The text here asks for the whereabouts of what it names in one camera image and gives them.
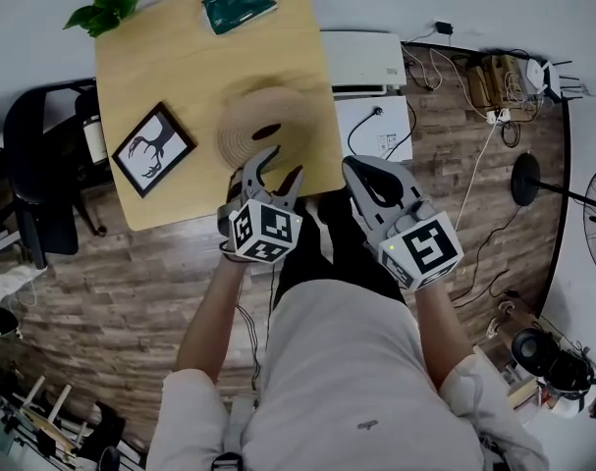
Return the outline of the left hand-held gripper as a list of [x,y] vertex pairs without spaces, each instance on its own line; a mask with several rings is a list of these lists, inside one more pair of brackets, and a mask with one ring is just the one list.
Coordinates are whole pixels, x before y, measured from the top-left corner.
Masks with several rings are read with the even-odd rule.
[[233,261],[275,264],[297,247],[302,219],[295,205],[302,165],[273,192],[265,189],[261,177],[279,151],[279,145],[270,146],[249,159],[243,168],[242,195],[217,211],[218,230],[226,238],[220,250]]

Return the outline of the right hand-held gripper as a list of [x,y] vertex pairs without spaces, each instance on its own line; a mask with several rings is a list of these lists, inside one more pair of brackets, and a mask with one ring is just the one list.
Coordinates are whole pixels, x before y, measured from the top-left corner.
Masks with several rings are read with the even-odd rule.
[[348,156],[342,174],[355,206],[368,220],[367,242],[377,261],[403,288],[424,288],[462,260],[448,214],[437,210],[430,199],[421,197],[407,208],[381,213],[384,206],[405,206],[421,195],[404,165],[374,156]]

